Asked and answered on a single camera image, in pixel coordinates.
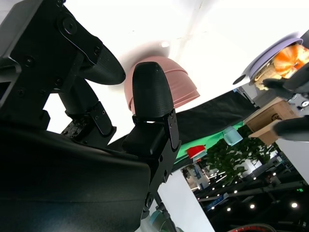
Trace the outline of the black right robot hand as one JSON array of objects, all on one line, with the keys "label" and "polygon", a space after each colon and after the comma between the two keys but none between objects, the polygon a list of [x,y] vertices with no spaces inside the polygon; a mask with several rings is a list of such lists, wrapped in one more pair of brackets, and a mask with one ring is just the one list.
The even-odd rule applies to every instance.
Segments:
[{"label": "black right robot hand", "polygon": [[89,85],[126,74],[62,0],[23,0],[0,26],[0,229],[134,232],[167,182],[181,141],[156,62],[136,65],[134,128],[122,151]]}]

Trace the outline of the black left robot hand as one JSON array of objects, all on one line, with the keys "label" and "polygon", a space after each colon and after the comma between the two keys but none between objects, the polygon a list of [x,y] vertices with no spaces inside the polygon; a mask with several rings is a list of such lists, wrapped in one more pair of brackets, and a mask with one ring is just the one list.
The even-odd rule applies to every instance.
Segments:
[{"label": "black left robot hand", "polygon": [[300,115],[293,119],[278,122],[274,132],[285,140],[309,141],[309,65],[305,64],[289,79],[265,79],[264,86],[275,91],[276,95],[288,102]]}]

